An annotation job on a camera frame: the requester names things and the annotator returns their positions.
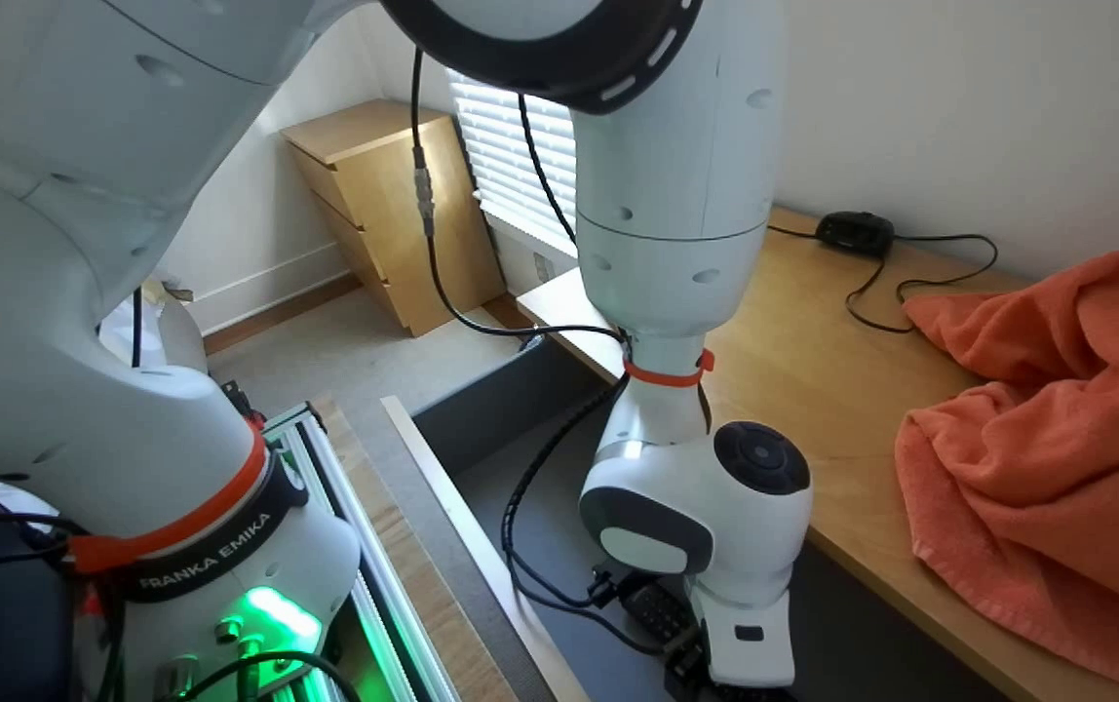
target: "wooden desk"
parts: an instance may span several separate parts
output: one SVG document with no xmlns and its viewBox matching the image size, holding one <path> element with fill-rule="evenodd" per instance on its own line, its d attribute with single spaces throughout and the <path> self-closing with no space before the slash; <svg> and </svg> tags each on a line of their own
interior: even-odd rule
<svg viewBox="0 0 1119 702">
<path fill-rule="evenodd" d="M 817 221 L 782 209 L 777 228 L 812 232 Z M 842 295 L 871 268 L 873 263 L 865 259 L 774 234 L 740 313 L 710 336 L 719 371 L 708 380 L 708 389 L 719 420 L 752 416 L 790 432 L 817 471 L 812 544 L 1003 693 L 1119 700 L 1116 684 L 983 619 L 909 555 L 895 471 L 896 425 L 906 408 L 943 402 L 974 380 L 918 336 L 871 330 L 845 316 Z M 943 278 L 956 268 L 949 259 L 896 250 L 865 313 L 901 323 L 895 282 L 901 273 Z M 520 303 L 543 323 L 601 320 L 576 273 L 526 291 Z M 570 345 L 606 376 L 619 371 L 614 345 L 595 336 L 574 336 Z"/>
</svg>

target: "green light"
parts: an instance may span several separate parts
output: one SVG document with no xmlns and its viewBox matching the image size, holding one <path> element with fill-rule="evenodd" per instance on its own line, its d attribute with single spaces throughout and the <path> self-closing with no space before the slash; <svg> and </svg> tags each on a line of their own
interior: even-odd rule
<svg viewBox="0 0 1119 702">
<path fill-rule="evenodd" d="M 238 657 L 322 653 L 322 642 L 323 642 L 323 625 L 277 590 L 251 590 L 223 615 L 223 629 L 236 631 Z M 327 700 L 323 685 L 318 684 L 318 675 L 290 680 L 297 668 L 306 668 L 306 664 L 263 664 L 263 668 L 254 668 L 251 670 L 254 689 L 271 689 L 277 700 L 290 693 L 290 700 L 306 700 L 306 702 Z"/>
<path fill-rule="evenodd" d="M 322 635 L 323 635 L 323 625 L 314 612 L 306 612 L 300 605 L 287 601 L 277 590 L 251 590 L 248 612 L 238 612 L 238 615 L 248 615 L 248 629 L 263 625 L 300 653 L 318 653 Z"/>
<path fill-rule="evenodd" d="M 378 659 L 384 653 L 392 653 L 392 631 L 387 625 L 363 625 L 361 629 L 366 635 L 366 653 Z M 372 675 L 361 675 L 361 700 L 363 702 L 394 702 L 394 689 L 387 684 L 387 675 L 376 668 Z"/>
</svg>

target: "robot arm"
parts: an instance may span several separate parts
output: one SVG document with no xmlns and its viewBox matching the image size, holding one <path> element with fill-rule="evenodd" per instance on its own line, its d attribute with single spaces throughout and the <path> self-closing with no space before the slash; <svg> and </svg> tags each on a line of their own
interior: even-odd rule
<svg viewBox="0 0 1119 702">
<path fill-rule="evenodd" d="M 766 425 L 710 436 L 700 402 L 708 330 L 735 316 L 770 228 L 782 5 L 539 0 L 461 18 L 441 13 L 452 0 L 387 9 L 441 63 L 574 108 L 583 278 L 631 336 L 631 381 L 583 493 L 585 525 L 618 560 L 686 579 L 713 684 L 790 685 L 812 477 Z"/>
<path fill-rule="evenodd" d="M 138 376 L 96 323 L 354 5 L 0 0 L 0 477 L 103 534 L 75 547 L 80 572 L 141 568 L 134 581 L 154 585 L 129 605 L 144 612 L 129 689 L 154 689 L 181 657 L 223 659 L 207 631 L 263 581 L 318 615 L 350 590 L 354 534 L 283 501 L 277 459 L 220 386 Z M 614 558 L 692 579 L 713 680 L 790 684 L 782 612 L 809 477 L 756 430 L 710 436 L 695 386 L 770 217 L 782 0 L 384 5 L 450 65 L 576 108 L 583 273 L 637 346 L 583 512 Z M 277 501 L 263 529 L 251 516 Z M 238 558 L 203 568 L 215 538 Z"/>
</svg>

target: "white wall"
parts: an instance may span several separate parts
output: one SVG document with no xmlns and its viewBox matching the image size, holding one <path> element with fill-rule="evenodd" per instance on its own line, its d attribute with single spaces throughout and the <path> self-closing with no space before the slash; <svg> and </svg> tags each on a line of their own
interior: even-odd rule
<svg viewBox="0 0 1119 702">
<path fill-rule="evenodd" d="M 782 199 L 987 232 L 1016 268 L 1119 245 L 1119 0 L 790 0 Z"/>
<path fill-rule="evenodd" d="M 290 161 L 287 128 L 387 98 L 376 37 L 384 9 L 354 9 L 306 56 L 254 128 L 203 187 L 162 273 L 196 289 L 203 330 L 341 278 L 344 252 Z"/>
</svg>

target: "floor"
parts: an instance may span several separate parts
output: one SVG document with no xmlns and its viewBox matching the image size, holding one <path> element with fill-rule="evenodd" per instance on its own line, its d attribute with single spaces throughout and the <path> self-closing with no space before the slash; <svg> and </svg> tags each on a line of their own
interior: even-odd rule
<svg viewBox="0 0 1119 702">
<path fill-rule="evenodd" d="M 394 453 L 387 393 L 420 412 L 517 356 L 517 339 L 476 336 L 461 323 L 410 339 L 361 289 L 211 356 L 211 376 L 238 381 L 263 412 L 287 412 L 309 398 L 341 402 L 366 458 L 387 464 Z"/>
</svg>

